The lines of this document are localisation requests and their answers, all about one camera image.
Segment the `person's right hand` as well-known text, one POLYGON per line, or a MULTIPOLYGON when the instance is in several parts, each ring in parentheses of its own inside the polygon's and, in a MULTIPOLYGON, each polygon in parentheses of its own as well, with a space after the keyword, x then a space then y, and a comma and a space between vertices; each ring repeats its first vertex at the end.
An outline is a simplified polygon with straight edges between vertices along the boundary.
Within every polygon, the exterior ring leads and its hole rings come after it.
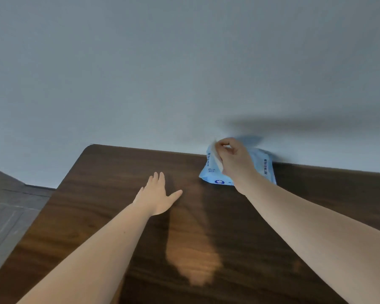
POLYGON ((260 174, 254 168, 252 158, 250 157, 245 145, 235 138, 224 138, 216 145, 230 145, 234 148, 234 154, 221 157, 223 162, 223 173, 233 180, 234 186, 238 192, 249 196, 258 183, 260 174))

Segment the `person's left hand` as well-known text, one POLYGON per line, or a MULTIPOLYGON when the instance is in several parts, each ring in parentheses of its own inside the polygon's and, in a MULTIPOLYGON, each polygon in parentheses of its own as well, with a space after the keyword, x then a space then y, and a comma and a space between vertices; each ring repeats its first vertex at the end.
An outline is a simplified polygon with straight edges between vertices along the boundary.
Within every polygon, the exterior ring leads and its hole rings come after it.
POLYGON ((165 175, 159 173, 158 186, 153 186, 153 175, 151 175, 144 186, 144 190, 139 198, 135 198, 133 204, 145 209, 150 216, 159 215, 166 212, 171 206, 166 203, 165 175))

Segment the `white tissue sheet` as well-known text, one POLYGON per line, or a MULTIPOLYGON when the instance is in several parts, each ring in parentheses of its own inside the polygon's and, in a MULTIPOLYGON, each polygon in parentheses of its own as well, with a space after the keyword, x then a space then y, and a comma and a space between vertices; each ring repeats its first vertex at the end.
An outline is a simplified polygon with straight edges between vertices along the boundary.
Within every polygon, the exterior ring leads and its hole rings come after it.
POLYGON ((217 143, 217 140, 214 139, 212 141, 212 143, 210 144, 210 146, 209 146, 210 157, 213 158, 213 160, 215 161, 215 164, 217 165, 218 170, 220 171, 220 173, 222 173, 224 167, 223 167, 222 159, 221 159, 221 157, 219 156, 219 154, 217 152, 216 143, 217 143))

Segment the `person's right forearm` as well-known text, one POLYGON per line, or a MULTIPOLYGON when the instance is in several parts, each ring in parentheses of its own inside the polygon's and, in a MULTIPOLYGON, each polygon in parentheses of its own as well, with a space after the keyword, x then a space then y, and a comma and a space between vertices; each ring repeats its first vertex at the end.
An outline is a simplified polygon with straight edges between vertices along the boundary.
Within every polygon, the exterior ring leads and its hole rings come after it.
POLYGON ((349 304, 380 304, 380 230, 300 198, 256 172, 231 175, 262 218, 349 304))

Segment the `person's left forearm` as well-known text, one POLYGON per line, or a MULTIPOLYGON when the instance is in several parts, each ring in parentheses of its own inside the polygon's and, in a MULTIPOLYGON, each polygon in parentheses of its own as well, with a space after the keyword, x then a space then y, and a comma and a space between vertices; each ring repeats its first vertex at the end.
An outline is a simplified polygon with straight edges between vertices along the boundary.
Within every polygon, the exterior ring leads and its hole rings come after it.
POLYGON ((109 304, 154 212, 150 205, 127 206, 17 304, 109 304))

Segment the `blue tissue pack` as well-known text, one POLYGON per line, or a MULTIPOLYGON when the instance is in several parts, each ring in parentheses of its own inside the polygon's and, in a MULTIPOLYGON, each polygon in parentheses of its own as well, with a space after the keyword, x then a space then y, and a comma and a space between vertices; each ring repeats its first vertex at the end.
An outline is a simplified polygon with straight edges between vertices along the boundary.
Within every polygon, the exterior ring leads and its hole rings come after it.
MULTIPOLYGON (((252 158, 254 168, 265 179, 276 184, 271 154, 254 147, 246 147, 252 158)), ((233 180, 227 175, 220 173, 215 161, 210 157, 210 149, 207 149, 207 162, 199 174, 199 178, 210 184, 234 186, 233 180)))

